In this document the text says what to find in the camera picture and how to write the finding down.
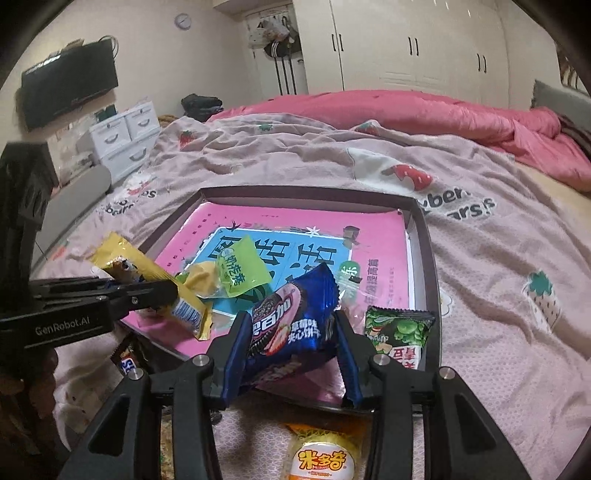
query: blue snack package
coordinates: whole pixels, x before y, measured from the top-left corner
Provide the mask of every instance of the blue snack package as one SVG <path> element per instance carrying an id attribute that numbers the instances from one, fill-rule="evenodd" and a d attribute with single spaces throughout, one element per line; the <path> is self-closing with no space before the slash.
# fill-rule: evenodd
<path id="1" fill-rule="evenodd" d="M 325 263 L 258 303 L 243 387 L 306 373 L 335 357 L 338 303 L 339 287 Z"/>

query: screw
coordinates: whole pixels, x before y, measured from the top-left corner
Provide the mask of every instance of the screw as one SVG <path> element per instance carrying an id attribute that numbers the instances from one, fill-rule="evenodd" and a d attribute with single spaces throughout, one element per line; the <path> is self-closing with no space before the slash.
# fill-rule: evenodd
<path id="1" fill-rule="evenodd" d="M 196 367 L 205 367 L 209 363 L 209 357 L 207 355 L 197 355 L 193 357 L 193 365 Z"/>
<path id="2" fill-rule="evenodd" d="M 439 369 L 439 375 L 444 380 L 453 380 L 456 378 L 456 371 L 450 367 L 441 367 Z"/>
<path id="3" fill-rule="evenodd" d="M 129 373 L 127 374 L 127 378 L 130 378 L 131 380 L 139 380 L 143 376 L 144 371 L 141 368 L 133 368 L 129 370 Z"/>
<path id="4" fill-rule="evenodd" d="M 374 362 L 383 367 L 384 365 L 388 365 L 390 363 L 390 357 L 388 355 L 384 355 L 383 353 L 378 353 L 374 355 Z"/>

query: wall-mounted television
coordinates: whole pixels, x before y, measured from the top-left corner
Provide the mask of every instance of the wall-mounted television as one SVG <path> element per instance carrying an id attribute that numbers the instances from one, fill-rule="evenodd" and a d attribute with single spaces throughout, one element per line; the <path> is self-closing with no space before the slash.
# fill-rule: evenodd
<path id="1" fill-rule="evenodd" d="M 44 127 L 119 85 L 111 40 L 64 50 L 24 71 L 21 80 L 25 125 Z"/>

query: yellow snack wrapper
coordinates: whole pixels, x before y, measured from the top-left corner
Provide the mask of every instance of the yellow snack wrapper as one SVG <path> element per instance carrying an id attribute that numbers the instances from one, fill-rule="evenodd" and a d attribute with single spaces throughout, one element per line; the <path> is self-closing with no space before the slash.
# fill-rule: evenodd
<path id="1" fill-rule="evenodd" d="M 353 480 L 361 456 L 365 424 L 352 423 L 343 432 L 287 424 L 297 435 L 286 465 L 286 480 Z"/>
<path id="2" fill-rule="evenodd" d="M 178 320 L 193 333 L 201 333 L 201 322 L 206 306 L 187 287 L 176 280 L 165 269 L 137 250 L 125 238 L 112 232 L 90 259 L 97 267 L 106 271 L 122 283 L 171 280 L 178 287 L 178 299 L 174 304 L 158 312 Z"/>
<path id="3" fill-rule="evenodd" d="M 212 326 L 213 326 L 213 312 L 212 312 L 213 303 L 206 304 L 205 315 L 203 316 L 203 320 L 201 321 L 201 331 L 199 332 L 199 336 L 196 336 L 197 340 L 204 342 L 211 338 L 212 335 Z"/>

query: gray pillow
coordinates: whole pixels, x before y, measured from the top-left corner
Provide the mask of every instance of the gray pillow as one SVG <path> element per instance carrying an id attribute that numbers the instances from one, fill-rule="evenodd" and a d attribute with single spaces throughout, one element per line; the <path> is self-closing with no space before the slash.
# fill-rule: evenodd
<path id="1" fill-rule="evenodd" d="M 551 87 L 536 80 L 531 106 L 545 106 L 559 115 L 569 117 L 583 130 L 591 131 L 591 98 L 567 87 Z"/>

